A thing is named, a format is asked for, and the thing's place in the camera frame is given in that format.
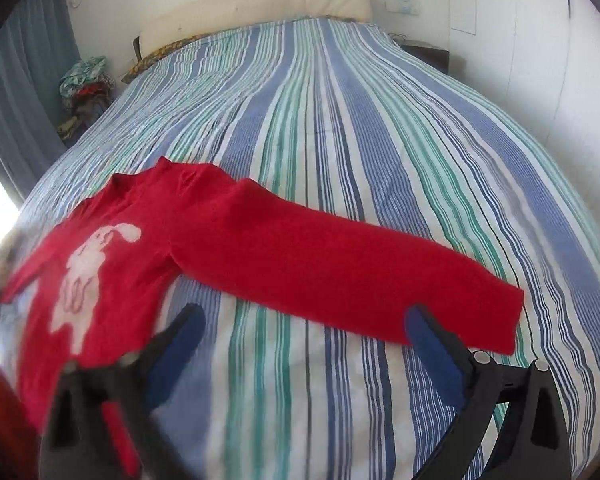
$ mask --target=pile of clothes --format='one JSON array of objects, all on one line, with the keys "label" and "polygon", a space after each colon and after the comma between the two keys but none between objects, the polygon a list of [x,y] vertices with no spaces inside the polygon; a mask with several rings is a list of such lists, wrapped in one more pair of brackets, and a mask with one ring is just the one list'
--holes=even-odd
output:
[{"label": "pile of clothes", "polygon": [[79,61],[60,80],[62,103],[72,115],[58,126],[58,135],[67,146],[75,144],[113,101],[116,82],[105,72],[106,64],[104,56]]}]

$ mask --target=electrical outlet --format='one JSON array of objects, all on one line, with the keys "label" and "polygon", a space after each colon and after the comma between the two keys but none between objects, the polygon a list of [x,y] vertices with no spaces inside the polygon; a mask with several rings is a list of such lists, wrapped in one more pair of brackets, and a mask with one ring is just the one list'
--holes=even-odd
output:
[{"label": "electrical outlet", "polygon": [[389,12],[419,16],[421,7],[418,0],[385,0],[384,6]]}]

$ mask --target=screw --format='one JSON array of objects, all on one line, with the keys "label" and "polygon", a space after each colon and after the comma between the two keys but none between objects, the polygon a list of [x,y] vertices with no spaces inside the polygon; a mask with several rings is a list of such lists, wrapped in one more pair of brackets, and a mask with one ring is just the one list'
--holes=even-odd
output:
[{"label": "screw", "polygon": [[78,369],[77,361],[67,361],[62,367],[62,373],[72,374]]},{"label": "screw", "polygon": [[549,363],[547,361],[543,361],[542,359],[536,359],[534,364],[541,372],[546,372],[549,369]]},{"label": "screw", "polygon": [[487,354],[487,352],[478,350],[474,354],[474,359],[476,360],[476,362],[480,363],[481,365],[485,365],[491,361],[491,356],[489,354]]},{"label": "screw", "polygon": [[120,366],[131,366],[133,363],[138,361],[140,357],[140,352],[127,352],[120,359],[118,359],[118,364]]}]

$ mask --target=blue gripper pad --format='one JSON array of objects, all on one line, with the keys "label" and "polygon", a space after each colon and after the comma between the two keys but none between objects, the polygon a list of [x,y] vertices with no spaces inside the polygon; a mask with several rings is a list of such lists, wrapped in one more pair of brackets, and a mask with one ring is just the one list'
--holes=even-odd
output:
[{"label": "blue gripper pad", "polygon": [[196,306],[147,377],[144,406],[151,411],[164,403],[205,333],[205,313]]},{"label": "blue gripper pad", "polygon": [[[442,402],[456,410],[464,408],[464,375],[456,365],[435,330],[444,330],[431,316],[423,315],[420,305],[407,308],[404,314],[404,331],[420,358]],[[429,324],[435,323],[435,329]]]}]

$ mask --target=sweater sleeve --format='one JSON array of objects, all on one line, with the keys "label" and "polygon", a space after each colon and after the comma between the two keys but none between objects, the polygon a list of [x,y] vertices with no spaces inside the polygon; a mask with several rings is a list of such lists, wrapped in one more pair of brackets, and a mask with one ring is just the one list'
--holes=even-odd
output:
[{"label": "sweater sleeve", "polygon": [[46,262],[52,257],[54,236],[47,235],[24,263],[11,275],[7,285],[0,292],[0,304],[11,303],[29,283],[42,272]]},{"label": "sweater sleeve", "polygon": [[282,200],[197,165],[182,178],[171,254],[205,285],[398,344],[405,309],[427,306],[469,347],[511,354],[523,291],[433,241]]}]

